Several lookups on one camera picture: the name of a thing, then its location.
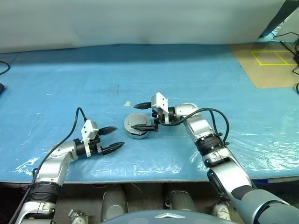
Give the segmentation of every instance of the round disk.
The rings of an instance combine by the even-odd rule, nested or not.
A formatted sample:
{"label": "round disk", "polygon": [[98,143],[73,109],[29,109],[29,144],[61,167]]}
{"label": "round disk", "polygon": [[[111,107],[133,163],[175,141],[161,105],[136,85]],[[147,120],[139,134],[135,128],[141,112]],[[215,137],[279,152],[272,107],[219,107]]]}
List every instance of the round disk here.
{"label": "round disk", "polygon": [[133,125],[151,125],[149,116],[144,113],[132,113],[128,115],[125,119],[124,126],[129,135],[134,139],[143,139],[149,132],[140,131],[132,128]]}

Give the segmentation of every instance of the blue plastic sheet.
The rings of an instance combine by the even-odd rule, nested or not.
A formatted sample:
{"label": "blue plastic sheet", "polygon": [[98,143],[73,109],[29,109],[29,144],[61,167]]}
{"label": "blue plastic sheet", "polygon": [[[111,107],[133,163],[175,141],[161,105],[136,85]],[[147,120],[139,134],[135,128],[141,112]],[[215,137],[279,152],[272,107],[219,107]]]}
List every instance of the blue plastic sheet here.
{"label": "blue plastic sheet", "polygon": [[[0,76],[7,87],[0,94],[0,181],[29,182],[32,169],[70,131],[78,106],[100,127],[119,128],[101,138],[103,146],[126,144],[72,163],[66,181],[207,180],[184,126],[161,127],[142,140],[126,134],[124,119],[137,112],[132,106],[158,91],[169,105],[192,102],[224,112],[229,148],[250,177],[299,175],[298,96],[291,88],[256,88],[228,46],[115,45],[3,54],[0,60],[12,65]],[[224,121],[216,119],[224,132]],[[82,125],[79,119],[72,139],[81,138]]]}

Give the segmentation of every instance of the white backdrop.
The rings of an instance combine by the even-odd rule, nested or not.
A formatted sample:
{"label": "white backdrop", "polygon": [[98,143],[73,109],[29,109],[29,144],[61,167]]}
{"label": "white backdrop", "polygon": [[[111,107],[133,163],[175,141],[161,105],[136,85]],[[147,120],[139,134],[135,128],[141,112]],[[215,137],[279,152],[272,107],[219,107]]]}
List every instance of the white backdrop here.
{"label": "white backdrop", "polygon": [[254,42],[285,0],[2,0],[0,53]]}

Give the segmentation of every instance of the yellow tape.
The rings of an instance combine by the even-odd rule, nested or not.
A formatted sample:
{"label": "yellow tape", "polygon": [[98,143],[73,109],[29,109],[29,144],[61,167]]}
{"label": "yellow tape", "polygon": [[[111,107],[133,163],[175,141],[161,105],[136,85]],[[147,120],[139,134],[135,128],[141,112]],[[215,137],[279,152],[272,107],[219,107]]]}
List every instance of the yellow tape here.
{"label": "yellow tape", "polygon": [[[289,51],[287,50],[268,50],[268,51],[251,51],[252,56],[256,59],[256,61],[259,63],[260,66],[293,66],[293,65],[297,65],[297,64],[290,64],[288,63],[279,53],[287,53]],[[284,63],[275,63],[275,64],[264,64],[262,63],[257,56],[255,55],[255,53],[274,53],[276,54],[280,60],[282,60]]]}

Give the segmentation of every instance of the black wire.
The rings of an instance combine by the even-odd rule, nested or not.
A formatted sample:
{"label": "black wire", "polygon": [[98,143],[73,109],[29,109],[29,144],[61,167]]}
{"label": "black wire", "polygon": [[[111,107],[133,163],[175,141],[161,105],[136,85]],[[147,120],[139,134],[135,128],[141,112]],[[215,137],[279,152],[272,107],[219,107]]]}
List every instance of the black wire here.
{"label": "black wire", "polygon": [[289,50],[293,55],[296,55],[296,53],[293,52],[291,49],[289,49],[288,46],[285,45],[285,43],[283,43],[282,41],[280,41],[280,43],[281,43],[287,50]]}
{"label": "black wire", "polygon": [[299,83],[297,83],[296,87],[295,87],[296,92],[299,94]]}
{"label": "black wire", "polygon": [[299,36],[299,34],[296,34],[296,33],[294,33],[294,32],[289,32],[289,33],[286,33],[286,34],[277,35],[277,36],[275,36],[275,37],[284,36],[284,35],[287,35],[287,34],[295,34],[295,35]]}
{"label": "black wire", "polygon": [[216,128],[216,122],[215,122],[215,117],[213,115],[213,111],[219,113],[225,120],[225,123],[226,123],[226,132],[225,132],[225,135],[224,135],[224,138],[223,138],[223,142],[226,141],[226,139],[228,138],[228,133],[229,133],[229,122],[228,122],[228,119],[227,117],[224,115],[224,113],[222,113],[221,111],[217,110],[217,109],[214,109],[214,108],[201,108],[201,109],[198,109],[190,114],[188,114],[186,117],[182,118],[181,120],[177,121],[176,123],[172,123],[172,124],[165,124],[163,123],[162,121],[158,120],[158,122],[163,125],[163,126],[177,126],[177,125],[180,125],[182,124],[185,120],[187,120],[188,118],[192,117],[194,114],[197,114],[199,112],[203,112],[203,111],[209,111],[211,113],[211,117],[212,117],[212,121],[213,121],[213,126],[214,126],[214,130],[215,130],[215,133],[217,131],[217,128]]}
{"label": "black wire", "polygon": [[41,169],[43,163],[46,161],[46,159],[51,155],[51,153],[52,153],[55,149],[57,149],[62,143],[64,143],[64,142],[65,142],[65,141],[66,141],[66,140],[73,134],[73,132],[74,132],[74,130],[75,130],[75,128],[76,128],[76,125],[77,125],[77,120],[78,120],[78,114],[79,114],[79,111],[82,113],[82,116],[83,116],[83,118],[84,118],[84,121],[87,120],[87,118],[86,118],[86,116],[85,116],[85,114],[84,114],[82,108],[81,108],[81,107],[78,107],[77,110],[76,110],[76,115],[75,115],[75,120],[74,120],[74,123],[73,123],[73,127],[71,128],[70,133],[69,133],[69,134],[68,134],[68,135],[67,135],[61,142],[59,142],[59,143],[58,143],[57,145],[55,145],[52,149],[50,149],[50,151],[45,155],[45,157],[43,158],[43,160],[42,160],[41,163],[39,164],[38,168],[33,169],[33,174],[34,174],[34,175],[33,175],[31,184],[29,185],[29,187],[28,187],[28,189],[27,189],[25,195],[23,196],[23,198],[22,198],[22,200],[21,200],[21,202],[20,202],[18,208],[15,210],[14,215],[12,216],[12,218],[10,219],[10,221],[9,221],[8,224],[13,224],[14,221],[15,221],[15,219],[16,219],[16,217],[19,215],[19,212],[20,212],[20,210],[21,210],[21,207],[22,207],[22,205],[23,205],[23,203],[24,203],[24,201],[25,201],[25,199],[26,199],[28,193],[30,192],[30,189],[32,188],[33,184],[35,183],[35,181],[36,181],[36,177],[37,177],[38,172],[40,171],[40,169]]}
{"label": "black wire", "polygon": [[296,53],[297,54],[299,54],[299,50],[298,50],[298,45],[299,45],[299,38],[298,38],[298,40],[297,40],[297,43],[295,44],[295,51],[296,51]]}
{"label": "black wire", "polygon": [[293,73],[295,73],[296,75],[299,75],[299,73],[295,72],[296,69],[299,69],[299,66],[295,69],[292,70]]}
{"label": "black wire", "polygon": [[0,63],[3,63],[3,64],[7,65],[7,68],[4,71],[0,72],[0,75],[3,75],[5,72],[10,70],[10,65],[7,62],[4,62],[4,61],[0,61]]}

